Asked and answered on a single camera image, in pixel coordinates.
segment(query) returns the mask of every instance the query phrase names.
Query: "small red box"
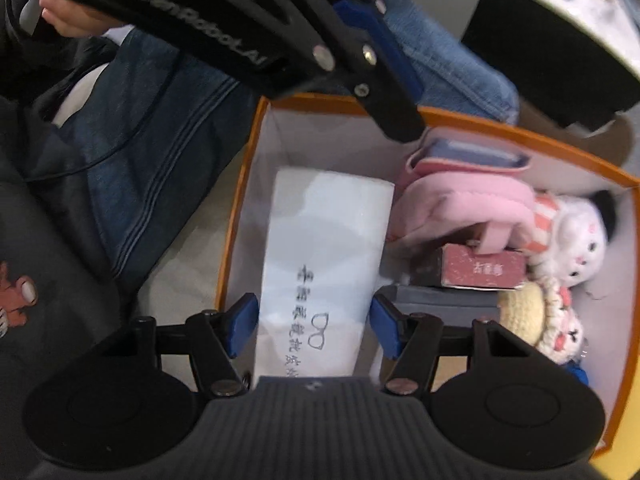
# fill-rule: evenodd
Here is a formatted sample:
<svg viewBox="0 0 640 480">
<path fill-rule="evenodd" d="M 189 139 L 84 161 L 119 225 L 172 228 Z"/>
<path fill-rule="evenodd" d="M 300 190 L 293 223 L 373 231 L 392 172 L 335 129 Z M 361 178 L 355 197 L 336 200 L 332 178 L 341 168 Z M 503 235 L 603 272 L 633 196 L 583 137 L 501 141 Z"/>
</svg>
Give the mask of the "small red box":
<svg viewBox="0 0 640 480">
<path fill-rule="evenodd" d="M 446 244 L 417 261 L 412 285 L 504 290 L 526 280 L 526 260 L 516 251 L 475 254 L 471 247 Z"/>
</svg>

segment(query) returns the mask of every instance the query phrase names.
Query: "black circular disc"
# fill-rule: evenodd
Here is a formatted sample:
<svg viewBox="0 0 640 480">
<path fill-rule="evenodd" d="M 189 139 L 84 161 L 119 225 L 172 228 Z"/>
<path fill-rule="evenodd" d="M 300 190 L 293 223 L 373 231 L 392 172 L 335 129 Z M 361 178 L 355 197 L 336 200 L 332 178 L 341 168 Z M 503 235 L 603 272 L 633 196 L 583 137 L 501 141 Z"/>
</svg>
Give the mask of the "black circular disc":
<svg viewBox="0 0 640 480">
<path fill-rule="evenodd" d="M 51 462 L 106 471 L 167 452 L 197 415 L 194 395 L 179 380 L 135 363 L 109 362 L 40 386 L 27 399 L 24 425 Z"/>
<path fill-rule="evenodd" d="M 479 460 L 548 470 L 587 458 L 604 429 L 600 399 L 546 359 L 494 359 L 431 395 L 442 434 Z"/>
</svg>

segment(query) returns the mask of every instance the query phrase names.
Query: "finger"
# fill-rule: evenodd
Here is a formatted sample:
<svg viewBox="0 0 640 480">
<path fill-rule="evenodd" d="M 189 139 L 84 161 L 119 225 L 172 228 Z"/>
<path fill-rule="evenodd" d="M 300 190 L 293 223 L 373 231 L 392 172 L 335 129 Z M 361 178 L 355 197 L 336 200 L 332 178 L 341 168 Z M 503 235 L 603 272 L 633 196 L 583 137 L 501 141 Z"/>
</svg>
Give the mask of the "finger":
<svg viewBox="0 0 640 480">
<path fill-rule="evenodd" d="M 44 9 L 42 11 L 42 17 L 47 23 L 53 25 L 60 36 L 64 36 L 66 38 L 87 38 L 92 35 L 92 33 L 87 30 L 83 30 L 82 28 L 63 22 L 48 9 Z"/>
<path fill-rule="evenodd" d="M 62 22 L 99 36 L 119 24 L 98 10 L 76 4 L 71 0 L 40 0 L 40 6 L 50 10 Z"/>
</svg>

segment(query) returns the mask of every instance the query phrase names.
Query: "jeans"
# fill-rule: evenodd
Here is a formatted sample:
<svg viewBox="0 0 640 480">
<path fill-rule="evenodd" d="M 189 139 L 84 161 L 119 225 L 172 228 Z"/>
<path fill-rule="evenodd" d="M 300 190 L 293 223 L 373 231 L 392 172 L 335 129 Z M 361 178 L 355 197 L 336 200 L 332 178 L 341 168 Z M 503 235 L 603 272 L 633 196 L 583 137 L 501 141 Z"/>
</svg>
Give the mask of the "jeans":
<svg viewBox="0 0 640 480">
<path fill-rule="evenodd" d="M 515 122 L 517 94 L 410 0 L 386 22 L 425 85 L 420 104 Z M 164 85 L 170 77 L 170 84 Z M 111 272 L 133 294 L 248 139 L 259 96 L 133 30 L 60 135 L 90 162 L 91 208 Z"/>
</svg>

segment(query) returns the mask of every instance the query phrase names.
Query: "black plush ear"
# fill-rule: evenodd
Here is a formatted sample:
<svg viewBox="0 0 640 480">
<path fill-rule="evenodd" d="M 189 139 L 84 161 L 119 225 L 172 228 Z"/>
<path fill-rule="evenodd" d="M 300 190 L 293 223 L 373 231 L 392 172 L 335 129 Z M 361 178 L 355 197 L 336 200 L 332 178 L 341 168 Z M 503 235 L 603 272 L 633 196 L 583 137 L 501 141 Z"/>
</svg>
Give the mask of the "black plush ear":
<svg viewBox="0 0 640 480">
<path fill-rule="evenodd" d="M 618 214 L 616 213 L 616 200 L 610 191 L 598 191 L 588 197 L 589 200 L 598 208 L 602 223 L 607 232 L 607 242 L 611 241 L 618 225 Z"/>
</svg>

